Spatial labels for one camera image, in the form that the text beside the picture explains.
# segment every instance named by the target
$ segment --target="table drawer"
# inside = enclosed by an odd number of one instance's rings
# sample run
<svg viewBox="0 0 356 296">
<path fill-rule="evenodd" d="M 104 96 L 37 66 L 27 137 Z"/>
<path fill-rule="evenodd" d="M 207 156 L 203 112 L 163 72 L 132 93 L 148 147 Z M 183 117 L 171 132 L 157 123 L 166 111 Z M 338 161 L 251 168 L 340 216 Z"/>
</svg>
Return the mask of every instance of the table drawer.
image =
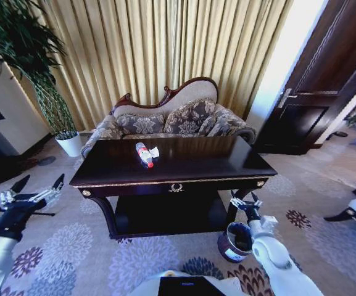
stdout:
<svg viewBox="0 0 356 296">
<path fill-rule="evenodd" d="M 215 180 L 215 181 L 183 181 L 177 183 L 130 184 L 126 186 L 99 186 L 79 188 L 96 196 L 113 195 L 146 195 L 146 194 L 174 194 L 185 191 L 213 191 L 239 188 L 261 188 L 267 177 Z"/>
</svg>

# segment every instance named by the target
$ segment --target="potted plant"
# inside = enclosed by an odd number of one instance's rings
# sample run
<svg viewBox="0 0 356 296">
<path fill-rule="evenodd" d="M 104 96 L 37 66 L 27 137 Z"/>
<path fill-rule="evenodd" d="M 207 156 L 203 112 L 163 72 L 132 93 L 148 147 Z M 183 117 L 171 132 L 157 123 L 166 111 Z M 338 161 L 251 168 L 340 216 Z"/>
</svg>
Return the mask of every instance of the potted plant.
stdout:
<svg viewBox="0 0 356 296">
<path fill-rule="evenodd" d="M 52 55 L 65 54 L 63 43 L 31 14 L 32 6 L 43 11 L 32 0 L 0 0 L 0 68 L 6 62 L 30 80 L 51 133 L 69 156 L 76 157 L 80 137 L 50 69 L 60 65 Z"/>
</svg>

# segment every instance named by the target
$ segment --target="plastic water bottle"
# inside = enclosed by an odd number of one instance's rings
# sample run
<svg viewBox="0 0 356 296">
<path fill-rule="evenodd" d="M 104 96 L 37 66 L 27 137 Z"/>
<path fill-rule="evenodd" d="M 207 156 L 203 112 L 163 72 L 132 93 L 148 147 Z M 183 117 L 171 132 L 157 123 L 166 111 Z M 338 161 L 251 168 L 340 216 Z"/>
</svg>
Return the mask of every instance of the plastic water bottle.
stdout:
<svg viewBox="0 0 356 296">
<path fill-rule="evenodd" d="M 146 146 L 142 143 L 136 143 L 135 149 L 139 154 L 139 157 L 141 157 L 141 160 L 147 165 L 148 168 L 153 167 L 153 159 L 151 153 L 148 151 Z"/>
</svg>

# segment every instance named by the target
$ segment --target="sofa armrest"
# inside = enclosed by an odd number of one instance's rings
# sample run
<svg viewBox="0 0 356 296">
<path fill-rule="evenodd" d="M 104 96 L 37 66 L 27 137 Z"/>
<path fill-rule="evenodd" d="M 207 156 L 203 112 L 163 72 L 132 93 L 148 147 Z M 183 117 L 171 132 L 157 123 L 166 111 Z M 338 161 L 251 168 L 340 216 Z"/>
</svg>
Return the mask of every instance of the sofa armrest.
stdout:
<svg viewBox="0 0 356 296">
<path fill-rule="evenodd" d="M 256 130 L 246 124 L 246 122 L 235 115 L 230 109 L 217 104 L 215 110 L 217 120 L 223 120 L 229 126 L 226 136 L 240 136 L 248 144 L 253 144 L 256 139 Z"/>
<path fill-rule="evenodd" d="M 96 131 L 88 139 L 86 144 L 81 148 L 82 158 L 86 158 L 90 150 L 93 148 L 98 140 L 118 140 L 123 135 L 122 129 L 116 122 L 116 118 L 113 115 L 108 115 L 97 126 Z"/>
</svg>

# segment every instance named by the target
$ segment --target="bottle label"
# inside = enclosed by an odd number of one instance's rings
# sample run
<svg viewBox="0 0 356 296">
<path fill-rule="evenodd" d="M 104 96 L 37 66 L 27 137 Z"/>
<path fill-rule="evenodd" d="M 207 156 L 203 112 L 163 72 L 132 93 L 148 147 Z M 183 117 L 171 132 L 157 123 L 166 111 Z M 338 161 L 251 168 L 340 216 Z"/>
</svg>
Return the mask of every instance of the bottle label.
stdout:
<svg viewBox="0 0 356 296">
<path fill-rule="evenodd" d="M 227 249 L 227 251 L 225 251 L 225 254 L 228 258 L 230 258 L 234 261 L 242 261 L 246 257 L 246 256 L 238 255 L 237 253 L 234 253 L 231 249 Z"/>
<path fill-rule="evenodd" d="M 141 159 L 143 159 L 143 160 L 152 158 L 151 153 L 146 148 L 139 148 L 138 154 L 141 157 Z"/>
</svg>

